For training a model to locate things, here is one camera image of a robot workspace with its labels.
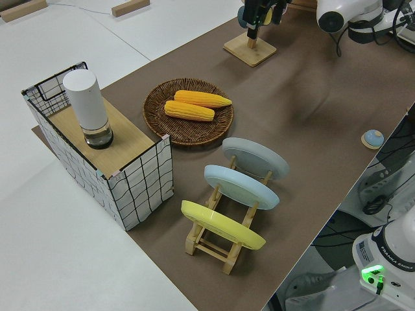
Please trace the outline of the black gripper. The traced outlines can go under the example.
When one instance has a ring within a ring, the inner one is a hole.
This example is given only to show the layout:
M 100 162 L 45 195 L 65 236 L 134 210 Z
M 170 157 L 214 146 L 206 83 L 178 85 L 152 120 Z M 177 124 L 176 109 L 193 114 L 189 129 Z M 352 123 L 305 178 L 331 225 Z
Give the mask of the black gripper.
M 270 1 L 246 0 L 244 2 L 243 20 L 247 22 L 247 36 L 251 40 L 257 39 L 258 26 L 265 21 L 270 9 Z

